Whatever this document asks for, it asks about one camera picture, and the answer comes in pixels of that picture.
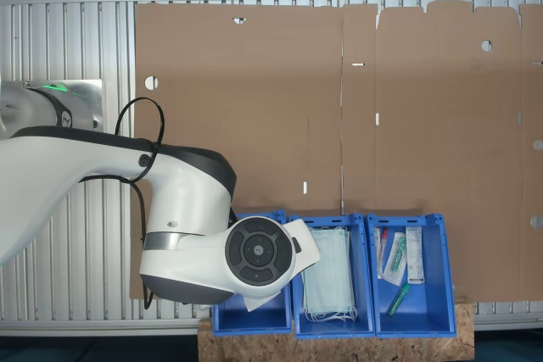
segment hole in cardboard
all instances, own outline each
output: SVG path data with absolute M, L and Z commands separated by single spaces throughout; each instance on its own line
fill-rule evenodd
M 145 78 L 145 87 L 150 91 L 154 91 L 159 87 L 159 80 L 156 76 L 148 76 Z
M 543 216 L 541 215 L 532 216 L 529 220 L 529 224 L 532 225 L 532 228 L 534 229 L 543 228 Z
M 489 52 L 492 50 L 492 42 L 490 40 L 484 40 L 481 44 L 483 51 Z

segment metal plate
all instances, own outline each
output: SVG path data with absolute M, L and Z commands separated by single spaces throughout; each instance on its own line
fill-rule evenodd
M 135 97 L 136 3 L 334 6 L 375 3 L 426 10 L 434 0 L 0 0 L 3 81 L 99 78 L 104 131 Z M 474 8 L 542 0 L 464 0 Z M 121 127 L 133 136 L 133 111 Z M 0 268 L 0 335 L 194 334 L 208 309 L 128 297 L 130 192 L 117 181 L 74 187 L 40 236 Z M 476 329 L 543 326 L 543 302 L 476 304 Z

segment surgical mask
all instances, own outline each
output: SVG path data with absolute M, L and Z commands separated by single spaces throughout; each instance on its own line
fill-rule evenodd
M 344 228 L 311 229 L 321 260 L 304 270 L 305 317 L 314 322 L 357 316 L 350 279 L 349 232 Z

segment black cable wire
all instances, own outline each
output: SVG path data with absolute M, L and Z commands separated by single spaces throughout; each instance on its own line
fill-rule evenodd
M 121 110 L 119 113 L 119 118 L 117 119 L 117 124 L 115 125 L 115 135 L 119 136 L 120 131 L 120 124 L 122 122 L 122 118 L 125 115 L 125 112 L 137 101 L 142 101 L 147 99 L 148 101 L 151 101 L 154 103 L 154 106 L 159 110 L 160 114 L 160 132 L 159 136 L 156 140 L 156 143 L 151 143 L 151 146 L 153 146 L 153 152 L 151 154 L 151 159 L 149 160 L 149 163 L 145 167 L 145 170 L 140 174 L 138 177 L 134 178 L 133 180 L 129 180 L 125 177 L 122 177 L 120 175 L 89 175 L 87 177 L 84 177 L 79 182 L 83 181 L 91 181 L 91 180 L 117 180 L 122 182 L 123 184 L 128 184 L 130 187 L 134 189 L 134 191 L 137 194 L 137 198 L 139 199 L 139 210 L 140 210 L 140 216 L 142 219 L 142 244 L 145 244 L 145 237 L 147 236 L 147 228 L 145 226 L 145 202 L 143 201 L 143 195 L 139 187 L 136 185 L 138 181 L 140 181 L 149 170 L 151 170 L 151 167 L 153 167 L 154 160 L 156 159 L 156 155 L 159 152 L 160 144 L 162 143 L 162 137 L 164 136 L 164 128 L 165 128 L 165 120 L 164 120 L 164 112 L 162 111 L 162 108 L 160 105 L 158 105 L 153 99 L 150 97 L 137 97 L 136 99 L 132 99 L 129 103 L 126 104 L 126 106 Z M 148 309 L 151 306 L 151 302 L 153 301 L 153 292 L 150 292 L 150 295 L 147 294 L 147 286 L 145 283 L 143 283 L 143 307 L 145 309 Z

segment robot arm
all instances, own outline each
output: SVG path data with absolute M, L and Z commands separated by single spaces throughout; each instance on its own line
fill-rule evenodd
M 138 176 L 149 142 L 40 126 L 0 141 L 0 265 L 35 237 L 83 177 Z M 218 304 L 234 293 L 267 298 L 320 259 L 307 226 L 251 217 L 227 228 L 236 175 L 218 153 L 160 145 L 140 275 L 159 297 Z

